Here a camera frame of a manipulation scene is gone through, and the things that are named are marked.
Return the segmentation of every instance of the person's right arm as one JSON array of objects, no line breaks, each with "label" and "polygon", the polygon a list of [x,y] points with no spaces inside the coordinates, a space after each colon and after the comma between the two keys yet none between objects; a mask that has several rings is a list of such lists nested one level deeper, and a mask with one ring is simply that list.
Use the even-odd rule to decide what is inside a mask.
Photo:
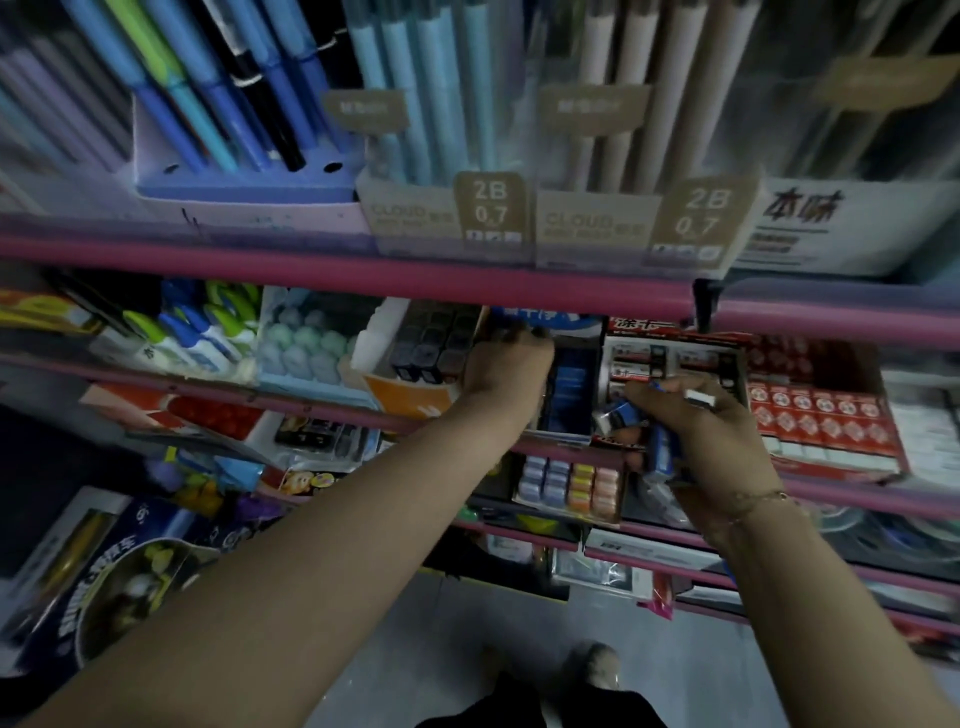
[{"label": "person's right arm", "polygon": [[[715,412],[687,403],[700,389]],[[676,431],[698,485],[678,501],[726,559],[791,725],[960,725],[920,659],[782,484],[753,416],[705,378],[628,386],[638,407]]]}]

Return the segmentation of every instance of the black pants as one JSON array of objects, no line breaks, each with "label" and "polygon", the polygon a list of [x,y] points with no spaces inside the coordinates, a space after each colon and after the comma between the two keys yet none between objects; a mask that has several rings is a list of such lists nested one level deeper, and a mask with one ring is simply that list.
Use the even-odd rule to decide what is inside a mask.
[{"label": "black pants", "polygon": [[[630,725],[666,728],[653,706],[638,692],[605,691],[579,683],[560,705],[564,728]],[[418,728],[545,728],[540,696],[533,686],[501,672],[493,692],[458,716],[425,720]]]}]

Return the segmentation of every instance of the leg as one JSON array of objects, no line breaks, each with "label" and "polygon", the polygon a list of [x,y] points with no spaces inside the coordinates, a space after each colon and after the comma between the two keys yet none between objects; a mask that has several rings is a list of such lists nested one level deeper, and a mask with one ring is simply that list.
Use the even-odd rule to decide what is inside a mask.
[{"label": "leg", "polygon": [[592,728],[604,724],[636,728],[666,728],[657,711],[638,692],[620,690],[620,659],[605,644],[596,644],[587,656],[583,677],[561,706],[564,728]]},{"label": "leg", "polygon": [[546,728],[534,687],[501,672],[493,692],[458,716],[436,717],[418,728]]}]

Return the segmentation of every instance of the hand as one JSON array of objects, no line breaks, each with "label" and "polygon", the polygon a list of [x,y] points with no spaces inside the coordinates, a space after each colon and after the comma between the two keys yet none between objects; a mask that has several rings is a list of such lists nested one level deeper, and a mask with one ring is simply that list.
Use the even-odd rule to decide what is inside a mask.
[{"label": "hand", "polygon": [[487,400],[521,430],[537,412],[553,364],[553,341],[544,332],[517,328],[503,341],[473,347],[464,372],[464,399]]},{"label": "hand", "polygon": [[[690,521],[715,546],[730,520],[743,514],[756,498],[782,489],[750,411],[719,383],[706,376],[678,376],[662,383],[662,392],[641,384],[627,385],[627,399],[680,436],[684,461],[697,486],[676,488],[674,495]],[[684,390],[697,389],[716,398],[710,412],[684,400]],[[635,428],[620,430],[621,442],[636,442]]]}]

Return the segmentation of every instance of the person's left arm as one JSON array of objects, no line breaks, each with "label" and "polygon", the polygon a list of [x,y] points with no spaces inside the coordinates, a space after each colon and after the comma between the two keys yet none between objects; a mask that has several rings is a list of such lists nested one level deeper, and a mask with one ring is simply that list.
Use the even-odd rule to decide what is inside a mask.
[{"label": "person's left arm", "polygon": [[478,345],[465,393],[260,534],[23,728],[300,728],[534,413],[553,345]]}]

